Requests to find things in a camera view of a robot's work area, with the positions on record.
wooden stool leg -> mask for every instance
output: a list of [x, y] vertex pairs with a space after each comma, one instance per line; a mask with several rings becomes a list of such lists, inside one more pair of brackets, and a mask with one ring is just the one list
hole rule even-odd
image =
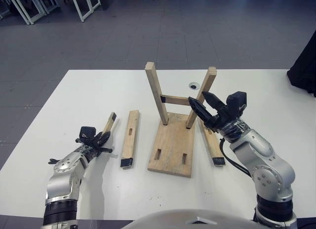
[[[211, 88], [211, 86], [213, 84], [214, 79], [216, 78], [216, 74], [217, 74], [217, 71], [216, 71], [215, 67], [208, 68], [208, 71], [205, 75], [203, 84], [202, 84], [202, 86], [198, 92], [198, 95], [197, 95], [197, 99], [200, 102], [202, 102], [202, 103], [204, 102], [204, 97], [203, 97], [202, 92], [209, 91], [209, 89]], [[190, 115], [188, 117], [188, 120], [187, 120], [187, 129], [191, 129], [196, 117], [197, 117], [197, 114], [195, 114], [194, 111], [191, 111]]]
[[166, 106], [161, 101], [161, 88], [155, 68], [155, 64], [153, 62], [147, 62], [145, 67], [146, 75], [150, 84], [150, 88], [152, 89], [154, 99], [158, 108], [158, 112], [161, 118], [163, 125], [168, 124], [168, 115]]

black cloth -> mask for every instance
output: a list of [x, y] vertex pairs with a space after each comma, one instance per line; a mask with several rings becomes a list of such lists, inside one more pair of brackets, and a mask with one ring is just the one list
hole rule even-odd
[[305, 89], [316, 97], [316, 31], [287, 76], [293, 86]]

gray floor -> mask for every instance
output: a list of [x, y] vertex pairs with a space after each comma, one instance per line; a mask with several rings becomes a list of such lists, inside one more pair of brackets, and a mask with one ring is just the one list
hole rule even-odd
[[0, 168], [69, 69], [288, 69], [316, 28], [316, 0], [115, 0], [84, 23], [61, 5], [0, 21]]

wooden plank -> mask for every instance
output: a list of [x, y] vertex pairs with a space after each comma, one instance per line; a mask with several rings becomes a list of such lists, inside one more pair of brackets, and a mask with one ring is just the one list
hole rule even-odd
[[[211, 88], [211, 86], [213, 84], [214, 79], [216, 78], [216, 74], [217, 74], [217, 71], [216, 71], [215, 67], [209, 67], [208, 68], [208, 71], [206, 72], [206, 75], [205, 75], [204, 81], [202, 83], [202, 86], [201, 86], [201, 88], [200, 88], [200, 90], [198, 92], [198, 95], [197, 95], [197, 99], [201, 103], [204, 102], [204, 97], [203, 97], [202, 92], [209, 91], [209, 89]], [[189, 114], [188, 120], [187, 120], [187, 128], [188, 129], [190, 129], [192, 127], [196, 117], [197, 117], [197, 114], [195, 114], [194, 111], [191, 111], [190, 114]]]
[[136, 135], [139, 124], [139, 111], [130, 111], [124, 138], [123, 151], [121, 154], [120, 166], [122, 168], [131, 167], [135, 157]]
[[177, 104], [177, 105], [184, 105], [184, 106], [190, 105], [187, 97], [161, 95], [161, 101], [163, 103], [170, 103], [170, 104]]
[[117, 114], [112, 112], [110, 117], [109, 117], [109, 119], [108, 119], [107, 124], [105, 125], [105, 127], [104, 127], [104, 129], [102, 131], [102, 134], [111, 131], [111, 128], [113, 126], [113, 123], [114, 123], [114, 120], [116, 119], [116, 117], [117, 117]]
[[161, 121], [164, 125], [168, 124], [168, 115], [166, 106], [161, 102], [161, 88], [155, 68], [155, 64], [153, 62], [147, 62], [145, 66], [146, 75], [150, 84], [150, 88], [152, 89], [154, 99], [158, 108], [158, 112], [161, 118]]
[[191, 177], [195, 123], [186, 128], [186, 114], [168, 113], [168, 125], [160, 122], [148, 170]]
[[213, 160], [215, 166], [225, 165], [224, 156], [219, 148], [218, 139], [212, 130], [207, 129], [203, 124], [203, 121], [199, 118], [199, 123], [204, 133], [205, 140], [207, 142], [207, 148]]

mortise hole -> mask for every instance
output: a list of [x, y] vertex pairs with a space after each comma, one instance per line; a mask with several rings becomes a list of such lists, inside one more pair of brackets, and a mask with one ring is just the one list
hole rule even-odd
[[157, 149], [155, 160], [159, 160], [160, 155], [161, 155], [161, 149]]
[[187, 160], [187, 154], [184, 153], [182, 156], [182, 164], [186, 164], [186, 160]]

